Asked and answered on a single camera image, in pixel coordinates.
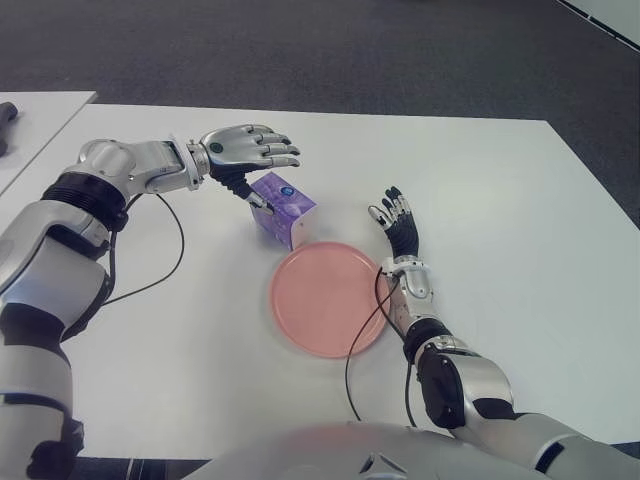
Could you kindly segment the robot left hand black silver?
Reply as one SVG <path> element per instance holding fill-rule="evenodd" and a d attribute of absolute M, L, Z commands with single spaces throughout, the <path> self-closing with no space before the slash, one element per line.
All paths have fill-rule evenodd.
<path fill-rule="evenodd" d="M 246 124 L 204 135 L 198 145 L 209 161 L 209 175 L 253 209 L 274 214 L 272 204 L 247 182 L 248 173 L 299 167 L 300 150 L 284 134 L 270 127 Z"/>

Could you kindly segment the robot right hand black silver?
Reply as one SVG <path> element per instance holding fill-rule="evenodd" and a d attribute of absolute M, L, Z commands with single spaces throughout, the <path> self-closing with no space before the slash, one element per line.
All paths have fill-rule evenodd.
<path fill-rule="evenodd" d="M 413 212 L 402 192 L 395 186 L 385 191 L 381 199 L 383 209 L 368 207 L 368 213 L 384 231 L 394 258 L 419 255 L 419 233 Z"/>

